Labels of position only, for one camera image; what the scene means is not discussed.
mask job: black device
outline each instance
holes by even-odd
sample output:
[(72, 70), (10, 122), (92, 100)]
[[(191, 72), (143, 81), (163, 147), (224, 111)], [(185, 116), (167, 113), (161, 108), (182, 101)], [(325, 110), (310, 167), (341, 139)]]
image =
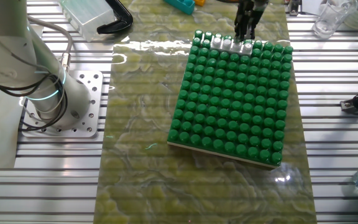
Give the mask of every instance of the black device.
[(115, 34), (116, 32), (129, 28), (134, 22), (134, 18), (119, 0), (106, 0), (114, 11), (117, 20), (98, 27), (98, 34)]
[(234, 20), (235, 39), (255, 39), (255, 28), (270, 0), (240, 0)]

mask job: slotted aluminum surface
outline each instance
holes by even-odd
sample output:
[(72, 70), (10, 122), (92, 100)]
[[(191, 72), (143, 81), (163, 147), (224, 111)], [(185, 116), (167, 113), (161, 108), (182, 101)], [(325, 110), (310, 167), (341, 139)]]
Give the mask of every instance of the slotted aluminum surface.
[[(92, 223), (113, 43), (85, 42), (56, 1), (29, 0), (28, 13), (71, 32), (72, 70), (102, 71), (99, 135), (96, 142), (19, 138), (15, 168), (0, 170), (0, 223)], [(358, 116), (343, 114), (339, 107), (339, 101), (358, 93), (358, 32), (337, 32), (329, 40), (319, 40), (311, 32), (315, 19), (288, 17), (288, 28), (317, 219), (358, 223), (358, 195), (349, 185), (358, 170)], [(43, 40), (56, 55), (67, 46), (64, 36), (48, 28)]]

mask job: plastic box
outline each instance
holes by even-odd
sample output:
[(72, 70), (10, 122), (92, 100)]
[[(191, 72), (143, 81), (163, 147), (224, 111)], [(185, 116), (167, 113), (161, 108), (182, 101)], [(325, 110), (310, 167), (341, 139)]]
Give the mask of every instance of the plastic box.
[(97, 35), (99, 26), (116, 20), (114, 11), (105, 0), (60, 0), (63, 14), (70, 24), (91, 42)]
[(279, 166), (292, 47), (247, 40), (240, 44), (252, 50), (241, 56), (213, 49), (214, 38), (221, 35), (195, 32), (168, 144)]

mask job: white cable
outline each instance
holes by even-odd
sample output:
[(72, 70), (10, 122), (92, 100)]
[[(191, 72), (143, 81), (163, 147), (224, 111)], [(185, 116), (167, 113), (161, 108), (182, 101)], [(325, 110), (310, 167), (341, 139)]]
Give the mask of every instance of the white cable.
[(59, 102), (56, 104), (56, 106), (55, 106), (54, 108), (48, 110), (48, 111), (42, 111), (42, 110), (38, 110), (38, 111), (41, 112), (41, 113), (51, 113), (52, 111), (54, 111), (56, 108), (59, 107), (60, 103), (62, 103), (64, 94), (65, 94), (65, 87), (64, 87), (64, 85), (63, 85), (62, 97), (60, 97), (60, 100), (59, 100)]
[(31, 114), (31, 112), (30, 112), (25, 106), (23, 106), (23, 109), (24, 109), (25, 112), (30, 116), (30, 118), (32, 118), (32, 119), (34, 119), (34, 120), (36, 120), (36, 121), (45, 122), (45, 121), (43, 121), (43, 120), (41, 120), (41, 119), (38, 119), (38, 118), (36, 118), (35, 116), (33, 116), (33, 115)]

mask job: black cable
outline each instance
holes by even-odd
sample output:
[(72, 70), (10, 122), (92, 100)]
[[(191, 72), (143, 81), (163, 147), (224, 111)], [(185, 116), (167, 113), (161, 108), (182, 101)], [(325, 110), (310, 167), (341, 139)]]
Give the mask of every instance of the black cable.
[[(64, 87), (63, 87), (63, 84), (60, 81), (56, 83), (56, 86), (57, 86), (57, 89), (59, 91), (63, 92)], [(21, 121), (22, 124), (27, 126), (27, 129), (20, 129), (20, 131), (38, 131), (38, 130), (41, 130), (41, 129), (44, 129), (44, 128), (48, 128), (48, 127), (54, 125), (56, 122), (58, 122), (64, 116), (64, 114), (66, 113), (67, 107), (68, 107), (67, 93), (64, 91), (64, 94), (62, 96), (60, 96), (60, 97), (65, 98), (64, 99), (65, 100), (65, 105), (60, 107), (59, 113), (57, 114), (57, 116), (54, 119), (49, 121), (47, 124), (45, 124), (43, 126), (39, 126), (39, 127), (30, 125), (30, 124), (27, 124), (24, 121)]]
[[(57, 90), (63, 92), (63, 88), (64, 88), (63, 83), (61, 81), (58, 81), (59, 78), (57, 76), (53, 75), (53, 74), (48, 74), (48, 75), (44, 76), (43, 79), (41, 79), (37, 83), (34, 83), (33, 85), (30, 85), (30, 86), (20, 87), (20, 88), (10, 88), (12, 90), (27, 90), (27, 89), (29, 89), (28, 87), (31, 88), (32, 86), (34, 86), (34, 88), (31, 91), (29, 91), (27, 93), (24, 93), (24, 94), (11, 93), (10, 91), (6, 90), (7, 86), (1, 86), (0, 85), (0, 90), (3, 91), (4, 93), (8, 94), (8, 95), (11, 95), (11, 96), (16, 96), (16, 97), (29, 96), (29, 95), (33, 94), (34, 92), (36, 92), (38, 90), (39, 86), (47, 79), (50, 79), (53, 83), (56, 82), (55, 86), (56, 86)], [(28, 128), (27, 129), (20, 129), (20, 131), (37, 131), (37, 130), (41, 130), (41, 129), (50, 127), (50, 126), (54, 125), (57, 121), (59, 121), (63, 117), (63, 115), (66, 113), (67, 106), (68, 106), (67, 93), (64, 92), (64, 95), (60, 96), (60, 97), (65, 97), (65, 106), (60, 107), (59, 113), (57, 114), (57, 116), (54, 119), (52, 119), (47, 124), (45, 124), (45, 125), (43, 125), (41, 127), (32, 126), (30, 124), (27, 124), (27, 123), (21, 121), (21, 123), (26, 125)]]
[[(3, 91), (4, 93), (11, 95), (11, 96), (15, 96), (15, 97), (22, 97), (22, 96), (29, 96), (31, 94), (33, 94), (35, 91), (38, 90), (39, 86), (49, 77), (51, 77), (53, 74), (48, 74), (46, 76), (44, 76), (40, 81), (38, 81), (37, 83), (34, 83), (32, 85), (29, 86), (25, 86), (25, 87), (20, 87), (20, 88), (11, 88), (8, 86), (1, 86), (0, 85), (0, 90)], [(8, 90), (13, 90), (13, 91), (22, 91), (22, 90), (28, 90), (29, 88), (33, 88), (31, 91), (28, 91), (27, 93), (21, 93), (21, 94), (17, 94), (17, 93), (12, 93)]]

